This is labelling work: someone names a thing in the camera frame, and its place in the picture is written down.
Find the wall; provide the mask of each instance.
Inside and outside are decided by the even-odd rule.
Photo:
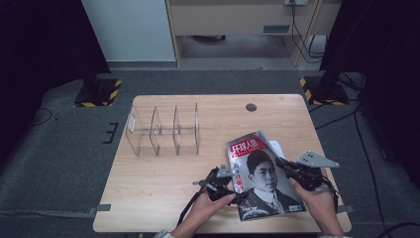
[[[175,61],[164,0],[82,0],[107,61]]]

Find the clear acrylic organizer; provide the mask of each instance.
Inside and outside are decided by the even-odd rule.
[[[138,157],[198,155],[195,105],[132,106],[126,137]]]

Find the small black circle on table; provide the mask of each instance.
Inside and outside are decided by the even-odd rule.
[[[248,111],[251,111],[251,112],[257,111],[257,106],[254,103],[248,103],[246,108]]]

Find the power outlet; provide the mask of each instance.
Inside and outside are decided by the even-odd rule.
[[[284,0],[284,5],[290,6],[294,2],[296,6],[306,6],[308,5],[308,0]]]

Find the sleeve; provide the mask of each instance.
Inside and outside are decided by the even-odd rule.
[[[154,238],[175,238],[170,232],[161,230],[158,234],[154,236]]]

